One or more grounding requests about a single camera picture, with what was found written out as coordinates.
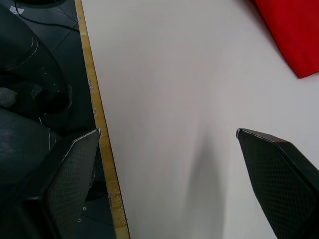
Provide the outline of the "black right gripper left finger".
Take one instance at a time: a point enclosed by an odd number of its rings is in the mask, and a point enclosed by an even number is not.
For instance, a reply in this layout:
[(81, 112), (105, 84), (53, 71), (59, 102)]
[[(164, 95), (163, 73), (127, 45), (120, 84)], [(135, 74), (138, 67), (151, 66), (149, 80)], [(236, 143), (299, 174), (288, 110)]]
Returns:
[(2, 239), (73, 239), (94, 169), (100, 131), (57, 142), (45, 159), (1, 194)]

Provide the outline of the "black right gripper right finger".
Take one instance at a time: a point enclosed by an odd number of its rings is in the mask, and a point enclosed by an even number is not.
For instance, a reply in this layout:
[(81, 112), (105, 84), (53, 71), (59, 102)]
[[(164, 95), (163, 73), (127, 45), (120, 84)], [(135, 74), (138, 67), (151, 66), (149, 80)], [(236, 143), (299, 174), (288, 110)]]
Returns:
[(279, 239), (319, 237), (319, 172), (290, 142), (236, 131), (254, 194)]

